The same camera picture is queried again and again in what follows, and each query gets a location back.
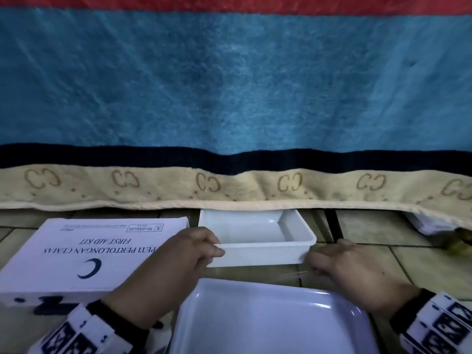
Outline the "person's right hand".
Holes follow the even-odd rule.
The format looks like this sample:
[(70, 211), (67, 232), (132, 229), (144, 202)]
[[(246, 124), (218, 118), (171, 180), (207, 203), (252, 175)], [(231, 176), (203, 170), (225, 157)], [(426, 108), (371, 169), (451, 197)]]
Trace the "person's right hand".
[(421, 289), (416, 285), (383, 269), (368, 249), (357, 244), (355, 255), (345, 277), (328, 277), (337, 290), (356, 306), (390, 320), (403, 304), (420, 293)]

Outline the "person's left hand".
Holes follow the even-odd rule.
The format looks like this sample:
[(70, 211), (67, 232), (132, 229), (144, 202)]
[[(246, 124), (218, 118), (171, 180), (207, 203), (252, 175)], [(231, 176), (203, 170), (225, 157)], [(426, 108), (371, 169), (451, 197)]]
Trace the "person's left hand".
[(150, 329), (185, 301), (204, 274), (206, 267), (189, 268), (177, 252), (174, 235), (101, 301), (135, 326)]

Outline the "small white plastic tray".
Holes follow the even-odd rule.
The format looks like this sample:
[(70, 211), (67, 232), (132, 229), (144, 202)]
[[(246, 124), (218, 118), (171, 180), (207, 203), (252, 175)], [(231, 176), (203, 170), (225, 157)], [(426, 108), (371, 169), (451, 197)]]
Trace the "small white plastic tray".
[(296, 209), (228, 211), (203, 209), (199, 226), (212, 231), (225, 251), (208, 267), (294, 265), (316, 244), (315, 233)]

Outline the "large white plastic tray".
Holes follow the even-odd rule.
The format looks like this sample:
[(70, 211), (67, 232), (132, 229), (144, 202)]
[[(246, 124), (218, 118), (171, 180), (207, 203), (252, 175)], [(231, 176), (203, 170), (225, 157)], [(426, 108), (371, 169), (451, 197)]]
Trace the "large white plastic tray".
[(168, 354), (380, 354), (368, 315), (329, 291), (200, 279)]

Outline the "white object under rug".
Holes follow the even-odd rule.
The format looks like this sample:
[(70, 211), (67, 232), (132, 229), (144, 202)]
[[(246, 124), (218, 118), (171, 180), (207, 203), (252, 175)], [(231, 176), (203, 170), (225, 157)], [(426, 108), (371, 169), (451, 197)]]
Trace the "white object under rug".
[(402, 212), (411, 225), (425, 236), (439, 236), (444, 233), (456, 232), (460, 227), (445, 220), (429, 217), (425, 214)]

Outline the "white first aid kit box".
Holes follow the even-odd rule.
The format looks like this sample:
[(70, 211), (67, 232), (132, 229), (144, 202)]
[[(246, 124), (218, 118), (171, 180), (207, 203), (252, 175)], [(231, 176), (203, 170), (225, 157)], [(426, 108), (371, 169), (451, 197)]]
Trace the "white first aid kit box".
[(186, 217), (47, 220), (0, 269), (0, 302), (53, 313), (93, 302), (188, 227)]

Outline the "white marker-patterned right wrist band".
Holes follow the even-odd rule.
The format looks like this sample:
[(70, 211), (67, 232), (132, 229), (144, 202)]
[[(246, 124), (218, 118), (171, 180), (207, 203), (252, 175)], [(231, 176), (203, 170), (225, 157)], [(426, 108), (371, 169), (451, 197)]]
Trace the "white marker-patterned right wrist band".
[(472, 354), (472, 310), (445, 292), (421, 289), (389, 322), (408, 354)]

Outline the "white marker-patterned wrist band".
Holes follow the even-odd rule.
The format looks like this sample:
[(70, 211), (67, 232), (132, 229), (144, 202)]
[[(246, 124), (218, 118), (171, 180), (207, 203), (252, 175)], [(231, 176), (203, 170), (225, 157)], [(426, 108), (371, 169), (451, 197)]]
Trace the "white marker-patterned wrist band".
[(27, 354), (146, 354), (149, 333), (102, 301), (81, 303)]
[(445, 292), (421, 289), (389, 322), (408, 354), (472, 354), (472, 310)]

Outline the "white marker-patterned left wrist band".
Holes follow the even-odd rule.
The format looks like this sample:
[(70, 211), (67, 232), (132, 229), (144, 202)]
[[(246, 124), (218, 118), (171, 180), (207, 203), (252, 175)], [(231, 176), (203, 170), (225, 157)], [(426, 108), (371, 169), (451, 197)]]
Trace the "white marker-patterned left wrist band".
[(27, 354), (146, 354), (149, 333), (102, 301), (81, 303)]

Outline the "blue rug with beige border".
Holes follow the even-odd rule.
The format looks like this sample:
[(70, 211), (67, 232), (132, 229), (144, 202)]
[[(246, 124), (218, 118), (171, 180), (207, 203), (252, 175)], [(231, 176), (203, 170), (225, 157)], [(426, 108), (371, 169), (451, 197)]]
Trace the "blue rug with beige border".
[(0, 208), (472, 228), (472, 0), (0, 0)]

